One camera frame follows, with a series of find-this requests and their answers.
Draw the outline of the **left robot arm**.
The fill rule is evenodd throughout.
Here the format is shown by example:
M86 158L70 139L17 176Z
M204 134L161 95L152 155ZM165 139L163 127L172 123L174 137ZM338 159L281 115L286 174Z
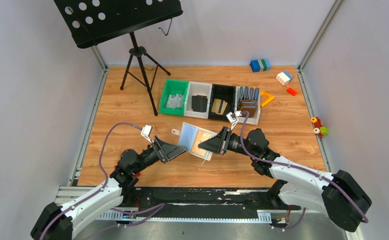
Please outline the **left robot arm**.
M135 190L135 176L160 161L167 163L187 151L157 136L141 153L127 149L117 167L100 185L62 205L49 203L38 217L30 236L34 240L72 240L103 213L124 203Z

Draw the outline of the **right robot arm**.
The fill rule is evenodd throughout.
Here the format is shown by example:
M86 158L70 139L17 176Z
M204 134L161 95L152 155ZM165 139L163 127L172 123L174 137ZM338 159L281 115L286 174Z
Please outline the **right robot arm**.
M269 195L277 203L320 212L348 232L355 232L360 223L369 221L366 213L372 200L350 173L325 172L295 163L271 150L260 128L243 138L223 127L198 147L215 154L231 151L250 157L258 174L276 180Z

